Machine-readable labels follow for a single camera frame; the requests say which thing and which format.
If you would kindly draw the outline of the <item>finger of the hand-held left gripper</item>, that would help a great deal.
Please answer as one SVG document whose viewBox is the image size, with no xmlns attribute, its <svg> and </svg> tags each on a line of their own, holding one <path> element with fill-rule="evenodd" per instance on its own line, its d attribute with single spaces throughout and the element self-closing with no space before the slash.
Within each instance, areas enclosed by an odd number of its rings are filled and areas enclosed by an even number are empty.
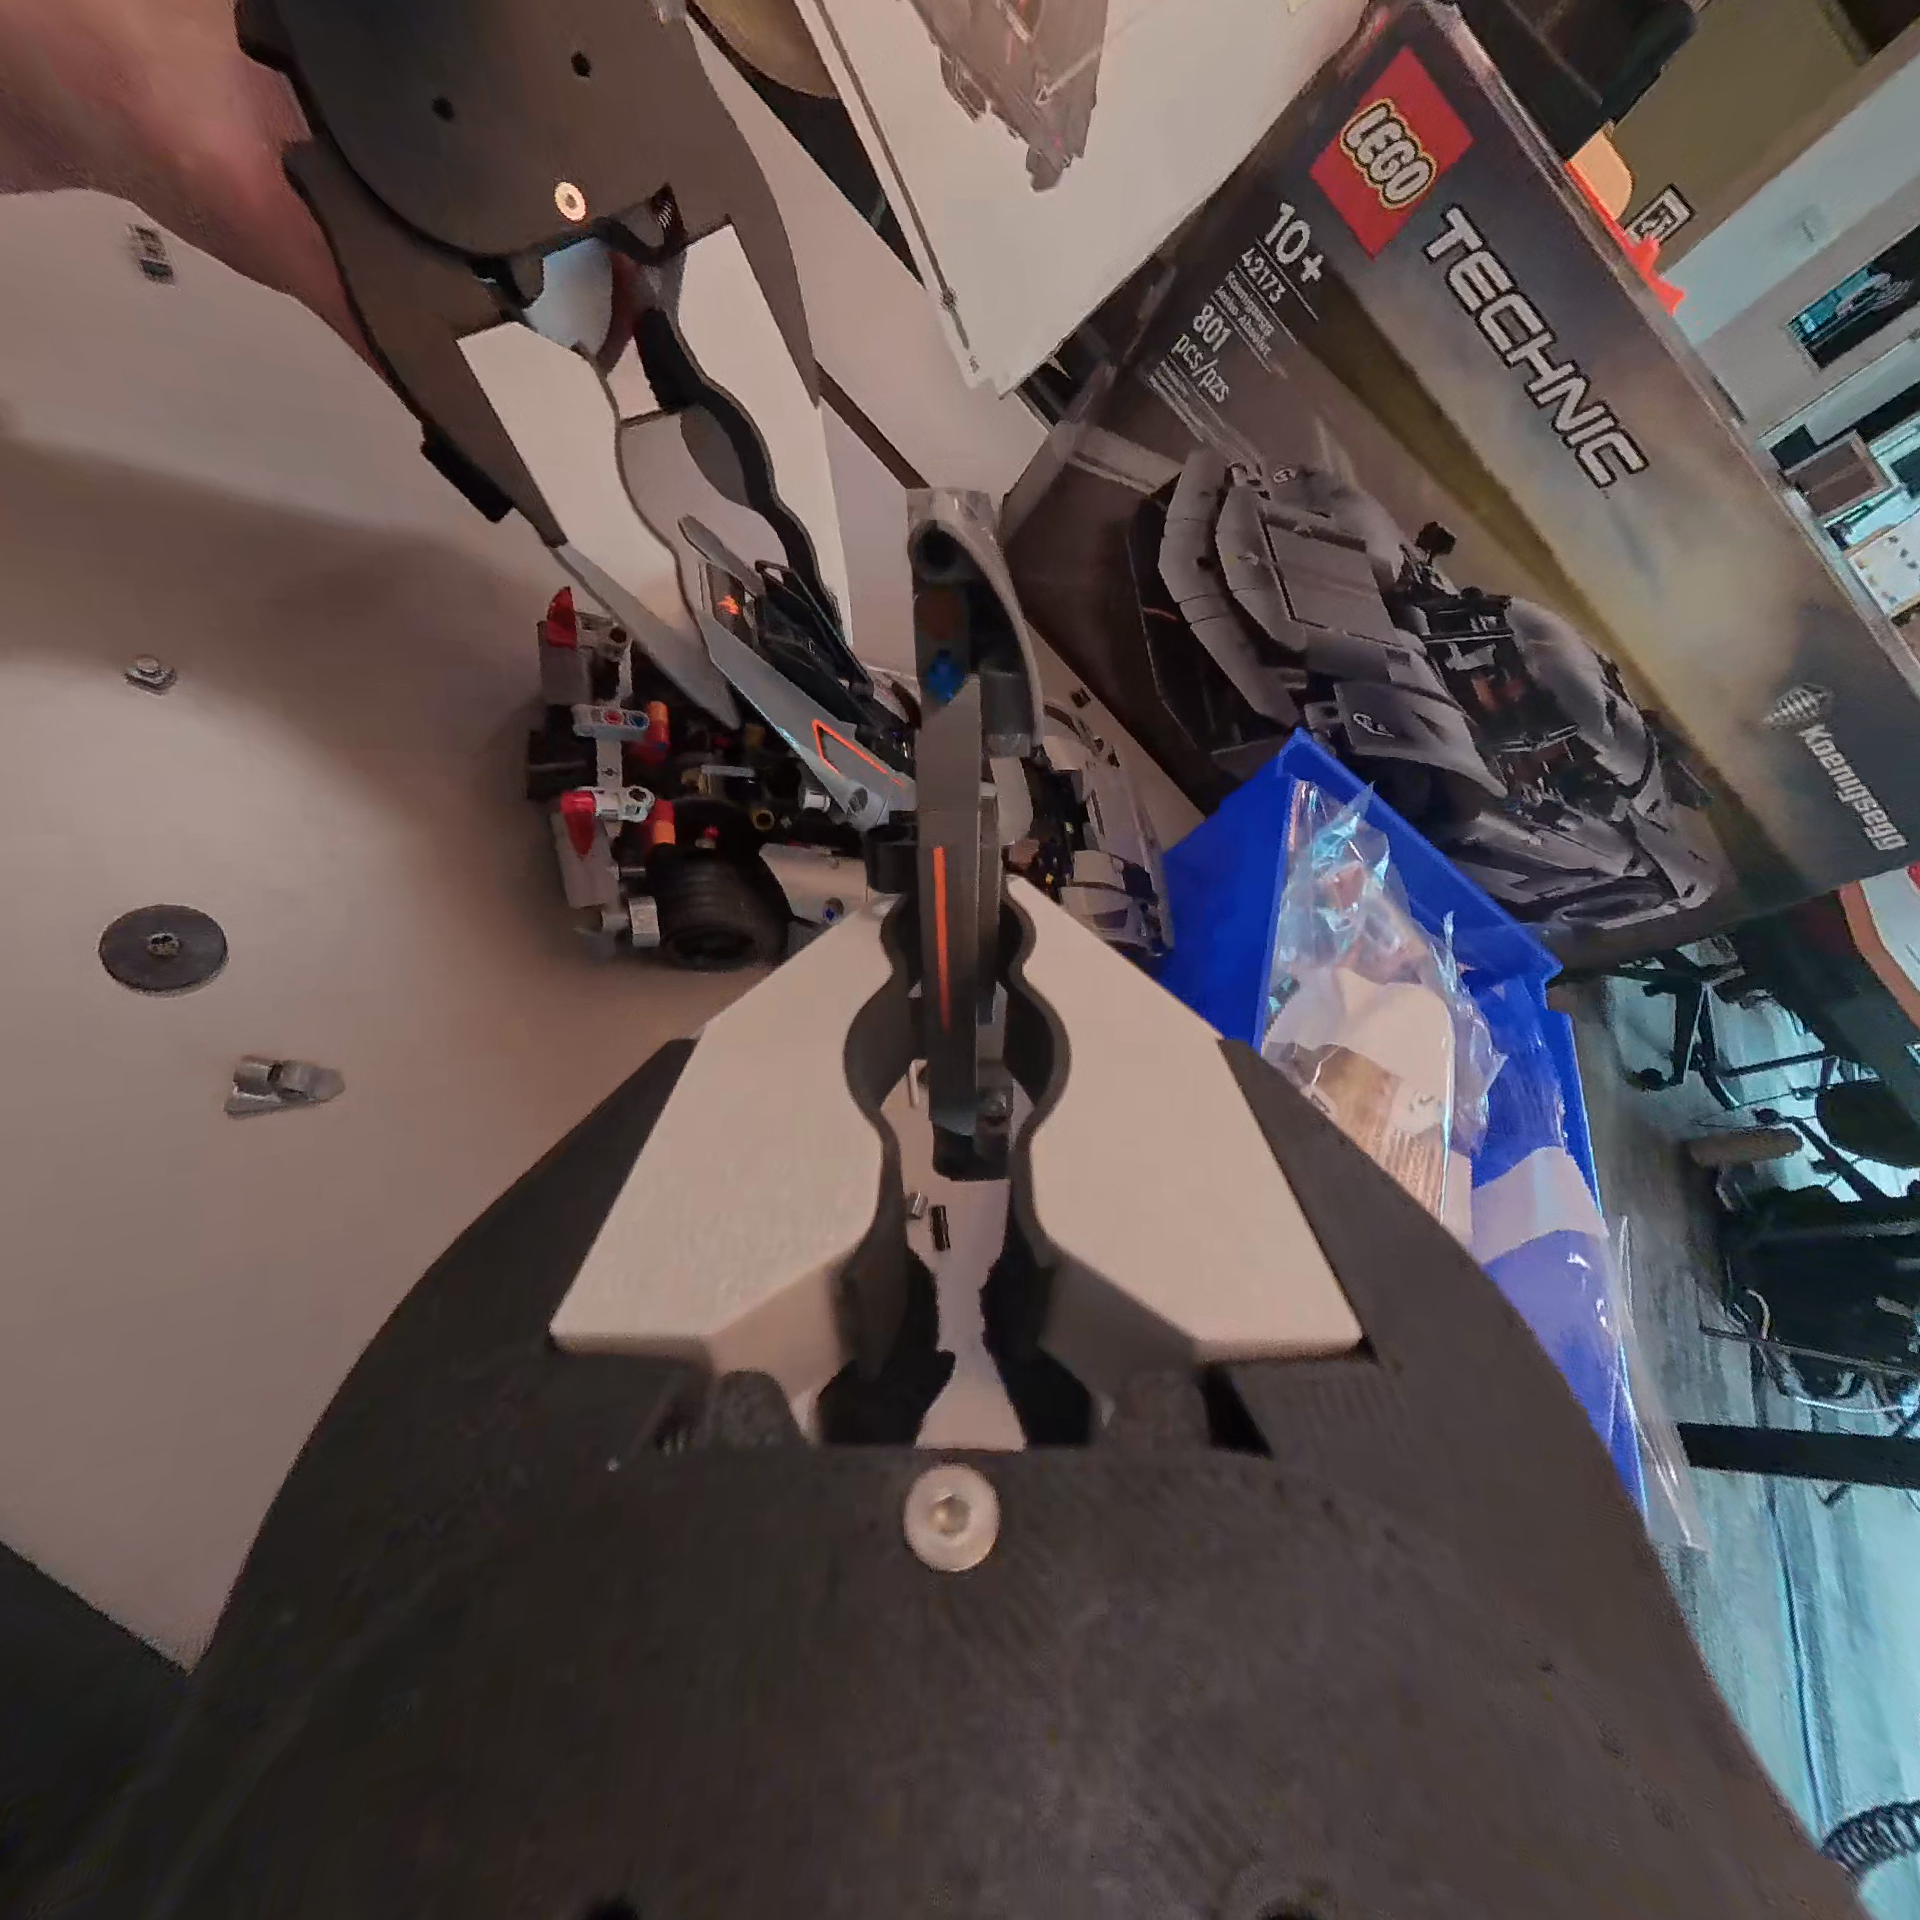
<svg viewBox="0 0 1920 1920">
<path fill-rule="evenodd" d="M 465 361 L 508 430 L 558 534 L 568 576 L 692 705 L 738 720 L 694 603 L 701 561 L 684 520 L 715 495 L 686 414 L 646 375 L 622 292 L 546 292 L 521 320 L 472 334 Z"/>
<path fill-rule="evenodd" d="M 614 8 L 618 148 L 640 167 L 612 240 L 618 457 L 694 622 L 710 538 L 734 575 L 776 563 L 840 610 L 849 586 L 826 399 L 778 193 L 714 86 L 701 32 Z"/>
</svg>

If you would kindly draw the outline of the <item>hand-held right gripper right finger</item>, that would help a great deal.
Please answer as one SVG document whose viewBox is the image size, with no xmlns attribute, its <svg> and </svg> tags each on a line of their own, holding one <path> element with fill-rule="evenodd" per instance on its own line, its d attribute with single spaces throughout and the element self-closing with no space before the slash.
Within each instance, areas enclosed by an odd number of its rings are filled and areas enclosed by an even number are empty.
<svg viewBox="0 0 1920 1920">
<path fill-rule="evenodd" d="M 1141 1376 L 1352 1361 L 1364 1332 L 1241 1081 L 1260 1067 L 1029 881 L 1004 884 L 1014 1089 L 993 1368 L 1019 1419 Z"/>
</svg>

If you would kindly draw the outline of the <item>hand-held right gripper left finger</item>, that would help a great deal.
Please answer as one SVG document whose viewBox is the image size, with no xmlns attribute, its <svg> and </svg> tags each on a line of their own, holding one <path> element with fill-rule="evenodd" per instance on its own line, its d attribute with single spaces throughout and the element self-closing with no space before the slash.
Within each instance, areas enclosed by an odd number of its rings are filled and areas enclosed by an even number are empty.
<svg viewBox="0 0 1920 1920">
<path fill-rule="evenodd" d="M 821 1426 L 946 1387 L 884 1100 L 914 1059 L 905 902 L 856 910 L 710 1019 L 552 1320 L 572 1356 L 765 1376 Z"/>
</svg>

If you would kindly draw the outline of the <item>grey lego car model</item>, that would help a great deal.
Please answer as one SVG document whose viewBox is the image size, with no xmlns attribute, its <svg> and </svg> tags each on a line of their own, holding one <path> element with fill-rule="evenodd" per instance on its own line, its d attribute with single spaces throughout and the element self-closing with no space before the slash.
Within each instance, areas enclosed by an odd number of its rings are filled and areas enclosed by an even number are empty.
<svg viewBox="0 0 1920 1920">
<path fill-rule="evenodd" d="M 997 530 L 978 491 L 907 496 L 916 643 L 1012 641 Z M 840 616 L 788 566 L 744 561 L 708 534 L 694 566 L 705 636 L 745 672 L 741 719 L 710 719 L 562 587 L 537 626 L 525 798 L 596 951 L 738 972 L 780 964 L 874 899 L 868 850 L 914 824 L 923 702 L 912 676 L 850 654 Z M 1033 752 L 993 768 L 1005 865 L 1148 967 L 1173 950 L 1161 841 L 1083 705 L 1042 702 Z"/>
</svg>

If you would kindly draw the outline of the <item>grey lego door assembly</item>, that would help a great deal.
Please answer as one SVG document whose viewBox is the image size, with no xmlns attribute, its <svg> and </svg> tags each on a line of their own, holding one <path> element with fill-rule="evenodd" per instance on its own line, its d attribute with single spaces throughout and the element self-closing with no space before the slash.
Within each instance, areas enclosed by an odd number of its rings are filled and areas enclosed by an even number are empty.
<svg viewBox="0 0 1920 1920">
<path fill-rule="evenodd" d="M 1004 1177 L 1012 1076 L 1002 1060 L 1004 824 L 997 768 L 1041 744 L 1032 638 L 978 491 L 907 496 L 905 561 L 914 616 L 920 1059 L 933 1166 L 962 1185 Z"/>
</svg>

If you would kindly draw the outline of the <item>grey curved lego piece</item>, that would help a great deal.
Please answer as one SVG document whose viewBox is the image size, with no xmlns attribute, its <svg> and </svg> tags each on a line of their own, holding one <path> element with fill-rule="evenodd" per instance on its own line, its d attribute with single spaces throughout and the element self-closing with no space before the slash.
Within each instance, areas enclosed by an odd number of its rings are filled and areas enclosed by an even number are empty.
<svg viewBox="0 0 1920 1920">
<path fill-rule="evenodd" d="M 338 1071 L 249 1055 L 230 1071 L 224 1116 L 240 1121 L 272 1114 L 299 1114 L 329 1104 L 342 1092 L 346 1076 Z"/>
</svg>

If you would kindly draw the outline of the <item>clear plastic parts bag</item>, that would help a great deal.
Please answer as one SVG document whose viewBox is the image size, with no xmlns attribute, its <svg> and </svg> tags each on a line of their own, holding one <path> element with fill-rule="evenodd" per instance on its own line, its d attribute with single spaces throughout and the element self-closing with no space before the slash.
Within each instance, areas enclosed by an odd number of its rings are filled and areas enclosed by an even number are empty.
<svg viewBox="0 0 1920 1920">
<path fill-rule="evenodd" d="M 1260 1055 L 1470 1247 L 1472 1162 L 1505 1057 L 1456 919 L 1414 905 L 1366 801 L 1296 784 Z"/>
</svg>

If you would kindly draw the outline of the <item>blue plastic bin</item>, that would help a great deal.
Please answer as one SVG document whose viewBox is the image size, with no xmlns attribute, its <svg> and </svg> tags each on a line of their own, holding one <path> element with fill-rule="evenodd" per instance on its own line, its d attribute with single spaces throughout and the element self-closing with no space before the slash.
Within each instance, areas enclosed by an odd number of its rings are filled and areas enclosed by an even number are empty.
<svg viewBox="0 0 1920 1920">
<path fill-rule="evenodd" d="M 1176 947 L 1161 983 L 1228 1040 L 1257 1046 L 1280 931 L 1290 827 L 1301 787 L 1333 808 L 1361 783 L 1305 735 L 1166 852 Z M 1452 932 L 1462 985 L 1505 1064 L 1472 1160 L 1472 1250 L 1520 1313 L 1646 1510 L 1641 1422 L 1622 1356 L 1613 1242 L 1601 1211 L 1593 1134 L 1573 1022 L 1550 1009 L 1560 963 L 1381 798 L 1364 803 L 1411 916 Z"/>
</svg>

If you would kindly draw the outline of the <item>round wooden disc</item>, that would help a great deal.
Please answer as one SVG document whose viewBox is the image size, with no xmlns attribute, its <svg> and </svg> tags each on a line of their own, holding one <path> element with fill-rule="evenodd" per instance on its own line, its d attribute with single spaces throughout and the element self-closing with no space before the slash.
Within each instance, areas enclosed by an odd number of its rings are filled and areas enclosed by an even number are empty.
<svg viewBox="0 0 1920 1920">
<path fill-rule="evenodd" d="M 688 10 L 753 74 L 810 98 L 836 98 L 797 2 L 688 2 Z"/>
</svg>

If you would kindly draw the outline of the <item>printed instruction sheet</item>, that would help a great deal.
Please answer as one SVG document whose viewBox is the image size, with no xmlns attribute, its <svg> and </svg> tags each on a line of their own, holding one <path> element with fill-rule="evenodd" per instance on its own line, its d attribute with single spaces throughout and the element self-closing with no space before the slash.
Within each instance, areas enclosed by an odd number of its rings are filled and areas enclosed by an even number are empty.
<svg viewBox="0 0 1920 1920">
<path fill-rule="evenodd" d="M 1363 2 L 801 2 L 966 385 L 1011 393 L 1248 160 Z"/>
</svg>

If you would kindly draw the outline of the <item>black round screw washer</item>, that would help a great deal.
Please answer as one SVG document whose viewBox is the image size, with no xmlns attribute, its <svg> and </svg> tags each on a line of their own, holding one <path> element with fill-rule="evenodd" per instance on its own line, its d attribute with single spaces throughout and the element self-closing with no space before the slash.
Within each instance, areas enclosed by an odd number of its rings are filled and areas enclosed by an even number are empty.
<svg viewBox="0 0 1920 1920">
<path fill-rule="evenodd" d="M 195 905 L 149 903 L 104 929 L 99 959 L 130 993 L 178 998 L 224 972 L 229 940 L 224 927 Z"/>
</svg>

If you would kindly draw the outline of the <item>cardboard car model box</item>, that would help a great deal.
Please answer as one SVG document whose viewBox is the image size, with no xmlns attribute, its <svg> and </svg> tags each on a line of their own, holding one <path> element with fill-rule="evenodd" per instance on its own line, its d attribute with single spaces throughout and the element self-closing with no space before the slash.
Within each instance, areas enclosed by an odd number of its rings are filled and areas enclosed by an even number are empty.
<svg viewBox="0 0 1920 1920">
<path fill-rule="evenodd" d="M 1011 543 L 1217 809 L 1292 740 L 1587 964 L 1916 872 L 1916 657 L 1444 4 L 1176 247 Z"/>
</svg>

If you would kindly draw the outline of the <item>orange plastic object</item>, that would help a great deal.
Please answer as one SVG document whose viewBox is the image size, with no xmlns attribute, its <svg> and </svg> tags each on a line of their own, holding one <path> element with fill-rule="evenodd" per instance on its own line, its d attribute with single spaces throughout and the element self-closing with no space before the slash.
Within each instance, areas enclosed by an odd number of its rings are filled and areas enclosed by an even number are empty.
<svg viewBox="0 0 1920 1920">
<path fill-rule="evenodd" d="M 1650 235 L 1630 233 L 1620 216 L 1634 193 L 1632 174 L 1619 155 L 1611 137 L 1604 130 L 1593 134 L 1569 160 L 1565 171 L 1580 198 L 1590 207 L 1601 227 L 1613 239 L 1620 255 L 1632 263 L 1658 305 L 1668 313 L 1678 313 L 1684 302 L 1684 291 L 1672 283 L 1659 272 L 1662 242 Z"/>
</svg>

